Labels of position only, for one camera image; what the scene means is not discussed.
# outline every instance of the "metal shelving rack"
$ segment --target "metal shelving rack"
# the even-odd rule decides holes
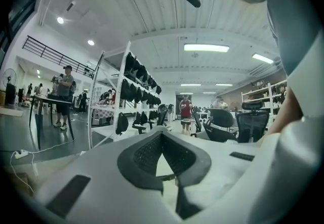
[[[119,135],[116,134],[116,129],[117,129],[117,123],[118,123],[118,116],[119,113],[136,113],[136,112],[145,112],[147,114],[147,116],[149,116],[149,112],[153,111],[153,110],[157,110],[157,108],[149,108],[149,105],[146,104],[146,102],[144,103],[140,103],[137,104],[136,107],[119,107],[119,103],[120,103],[120,92],[122,89],[122,82],[124,79],[126,79],[129,84],[134,84],[134,86],[136,88],[140,87],[140,89],[142,91],[146,91],[151,93],[152,95],[159,97],[159,95],[155,92],[155,89],[145,89],[144,87],[142,87],[140,84],[137,84],[135,82],[133,82],[132,80],[128,79],[127,77],[124,76],[124,72],[125,72],[125,64],[126,64],[126,57],[129,53],[132,54],[133,57],[136,57],[130,50],[131,47],[131,42],[128,42],[126,49],[124,51],[124,55],[123,55],[123,59],[121,61],[121,66],[120,66],[120,70],[119,70],[119,76],[118,76],[118,82],[117,82],[117,86],[116,86],[116,98],[115,98],[115,105],[114,106],[107,106],[107,107],[102,107],[102,106],[98,106],[98,105],[93,105],[93,96],[95,95],[95,85],[96,85],[96,80],[97,80],[97,75],[98,75],[98,71],[100,69],[100,65],[102,63],[102,60],[105,57],[105,53],[103,52],[98,65],[96,67],[96,71],[94,73],[94,78],[93,78],[93,84],[91,87],[91,98],[90,98],[90,104],[89,104],[89,111],[88,111],[88,139],[89,139],[89,149],[95,148],[99,145],[101,145],[104,141],[106,141],[108,138],[113,139],[114,141],[118,141],[119,140]],[[104,127],[96,127],[96,129],[102,128],[103,131],[107,131],[109,132],[110,135],[107,135],[102,141],[100,141],[99,143],[97,143],[95,146],[93,146],[92,144],[92,127],[91,124],[89,122],[91,122],[91,116],[92,116],[92,110],[93,109],[100,109],[100,110],[106,110],[106,111],[112,111],[114,112],[114,117],[113,117],[113,125],[111,126],[104,126]]]
[[[269,100],[270,101],[270,106],[265,106],[265,107],[262,107],[261,109],[269,109],[270,110],[270,117],[269,117],[269,122],[268,122],[268,125],[267,125],[267,128],[269,128],[271,126],[271,124],[273,123],[276,115],[273,114],[273,110],[276,109],[276,108],[279,108],[279,106],[274,106],[273,105],[273,98],[274,97],[279,97],[281,96],[281,94],[275,94],[273,95],[272,94],[272,87],[274,86],[278,86],[278,85],[281,85],[281,84],[284,84],[286,83],[287,80],[284,80],[284,81],[281,81],[281,82],[278,82],[278,83],[275,83],[275,84],[270,84],[268,83],[268,86],[267,87],[264,87],[264,88],[261,88],[259,90],[255,90],[255,91],[252,91],[252,92],[247,92],[247,93],[241,93],[242,95],[242,102],[246,102],[246,101],[263,101],[263,100]],[[252,94],[256,94],[256,93],[265,93],[265,92],[268,92],[269,95],[267,97],[262,97],[262,98],[258,98],[258,99],[252,99],[252,100],[244,100],[244,96],[248,96],[248,95],[252,95]]]

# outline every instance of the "black cap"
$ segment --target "black cap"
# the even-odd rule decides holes
[[[67,69],[67,68],[70,68],[72,70],[72,66],[71,65],[67,65],[67,66],[63,67],[63,69]]]

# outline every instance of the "black shorts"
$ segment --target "black shorts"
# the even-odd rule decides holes
[[[182,120],[184,120],[184,119],[191,119],[191,117],[181,116],[181,119],[182,119]],[[190,125],[190,124],[191,124],[190,121],[188,121],[188,122],[183,122],[182,120],[181,120],[181,125]]]
[[[68,101],[68,97],[62,97],[61,100]],[[69,111],[69,104],[56,104],[56,112],[61,113],[63,116],[67,116],[67,113]]]

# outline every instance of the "brown wall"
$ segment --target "brown wall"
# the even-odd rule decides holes
[[[264,77],[262,78],[261,80],[264,80],[264,82],[270,82],[271,84],[275,84],[275,83],[278,83],[278,82],[281,82],[283,80],[286,80],[287,79],[287,76],[286,76],[286,73],[283,69],[267,76],[267,77]],[[239,102],[240,104],[242,104],[242,95],[241,95],[241,92],[243,93],[247,93],[249,91],[254,91],[256,90],[257,87],[252,87],[251,84],[249,85],[246,85],[246,86],[243,86],[239,89],[236,89],[234,91],[231,91],[231,92],[228,92],[228,93],[225,93],[222,95],[224,101],[230,106],[230,104],[232,102]]]

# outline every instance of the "white sneaker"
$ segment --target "white sneaker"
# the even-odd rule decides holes
[[[62,126],[61,122],[57,122],[54,124],[54,127],[61,127],[61,126]]]
[[[66,130],[66,129],[67,129],[67,125],[66,125],[66,123],[63,123],[61,130]]]

